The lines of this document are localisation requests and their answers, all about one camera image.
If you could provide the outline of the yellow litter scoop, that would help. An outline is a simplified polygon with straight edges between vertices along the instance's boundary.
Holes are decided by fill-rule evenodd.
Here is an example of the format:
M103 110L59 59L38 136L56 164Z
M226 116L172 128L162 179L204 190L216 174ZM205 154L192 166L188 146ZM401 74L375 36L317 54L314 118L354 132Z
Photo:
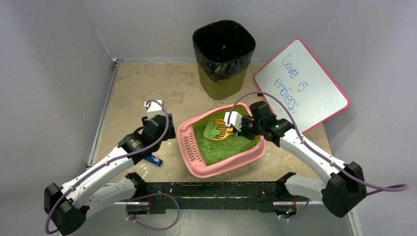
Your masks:
M214 139L209 139L209 140L221 141L221 140L224 140L224 139L226 139L227 137L229 137L229 136L231 136L231 135L233 135L233 134L234 134L234 133L233 133L233 129L232 129L232 128L227 128L227 127L225 127L225 122L224 122L224 120L219 119L219 118L215 118L214 120L215 120L215 122L216 122L216 128L217 128L218 130L220 130L220 135L219 135L219 136L217 136L217 137L216 137L216 138L214 138Z

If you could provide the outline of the green litter clump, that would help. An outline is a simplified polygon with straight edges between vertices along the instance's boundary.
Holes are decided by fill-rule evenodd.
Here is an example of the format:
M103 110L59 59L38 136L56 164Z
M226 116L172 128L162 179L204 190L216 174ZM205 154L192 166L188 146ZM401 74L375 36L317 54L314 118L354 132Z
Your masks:
M216 128L216 122L214 119L209 120L204 128L203 137L206 139L214 139L220 135L220 130Z

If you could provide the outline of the pink and green litter box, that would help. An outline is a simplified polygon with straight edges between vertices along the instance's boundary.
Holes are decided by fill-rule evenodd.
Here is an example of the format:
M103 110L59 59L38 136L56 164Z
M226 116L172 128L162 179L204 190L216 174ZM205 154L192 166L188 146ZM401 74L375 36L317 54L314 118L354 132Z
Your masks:
M208 178L223 174L249 164L261 158L265 154L267 150L266 141L263 137L258 136L260 141L254 148L227 158L216 164L209 166L206 165L198 148L193 127L203 125L209 119L224 118L225 113L228 112L231 107L232 105L230 104L215 108L197 117L188 119L179 125L177 129L177 138L180 153L189 172L195 177Z

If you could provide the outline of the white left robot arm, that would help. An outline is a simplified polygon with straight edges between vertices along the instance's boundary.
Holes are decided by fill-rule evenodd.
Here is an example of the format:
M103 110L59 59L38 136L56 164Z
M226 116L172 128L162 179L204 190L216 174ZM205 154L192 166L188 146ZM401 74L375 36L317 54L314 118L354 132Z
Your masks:
M146 183L136 173L107 183L119 173L133 167L158 151L161 143L174 139L172 114L160 113L142 118L143 126L126 135L112 151L78 177L62 184L49 184L44 189L44 230L48 235L69 235L98 211L141 192Z

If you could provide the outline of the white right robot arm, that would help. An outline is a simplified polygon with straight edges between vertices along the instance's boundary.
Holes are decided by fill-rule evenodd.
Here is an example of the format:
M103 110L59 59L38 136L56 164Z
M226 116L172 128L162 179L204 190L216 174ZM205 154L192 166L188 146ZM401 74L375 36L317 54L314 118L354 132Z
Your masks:
M288 120L276 119L264 101L249 107L250 115L234 112L231 123L234 132L249 140L262 136L266 141L291 153L308 166L319 179L305 178L297 174L286 174L278 184L288 195L304 196L324 204L333 215L342 218L367 197L362 167L339 160L325 152L305 136L299 136L295 126Z

